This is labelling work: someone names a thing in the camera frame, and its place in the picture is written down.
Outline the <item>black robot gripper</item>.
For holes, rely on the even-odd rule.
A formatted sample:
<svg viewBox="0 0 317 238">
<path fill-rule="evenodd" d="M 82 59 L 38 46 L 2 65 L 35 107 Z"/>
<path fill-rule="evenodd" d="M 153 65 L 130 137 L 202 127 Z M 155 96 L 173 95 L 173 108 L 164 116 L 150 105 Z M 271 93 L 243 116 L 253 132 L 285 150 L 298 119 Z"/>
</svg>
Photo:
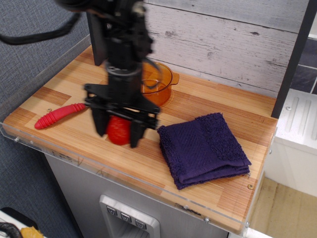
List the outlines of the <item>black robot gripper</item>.
<svg viewBox="0 0 317 238">
<path fill-rule="evenodd" d="M 156 129 L 160 108 L 141 93 L 141 66 L 123 70 L 107 66 L 108 84 L 85 84 L 86 105 L 92 110 L 96 131 L 99 136 L 106 134 L 111 115 L 132 121 L 130 147 L 136 148 L 147 128 Z"/>
</svg>

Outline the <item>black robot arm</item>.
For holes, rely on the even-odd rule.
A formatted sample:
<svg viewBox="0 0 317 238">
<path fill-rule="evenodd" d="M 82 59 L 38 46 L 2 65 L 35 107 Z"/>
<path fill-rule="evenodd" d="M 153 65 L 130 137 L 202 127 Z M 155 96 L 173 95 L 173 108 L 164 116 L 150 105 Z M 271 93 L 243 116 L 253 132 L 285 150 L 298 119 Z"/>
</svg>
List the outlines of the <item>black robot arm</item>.
<svg viewBox="0 0 317 238">
<path fill-rule="evenodd" d="M 86 105 L 91 108 L 100 136 L 107 133 L 113 116 L 130 125 L 130 146 L 137 147 L 147 128 L 156 129 L 160 108 L 141 92 L 143 62 L 149 61 L 153 40 L 145 23 L 142 0 L 58 0 L 58 5 L 73 12 L 89 12 L 101 23 L 106 45 L 105 68 L 108 83 L 85 84 Z"/>
</svg>

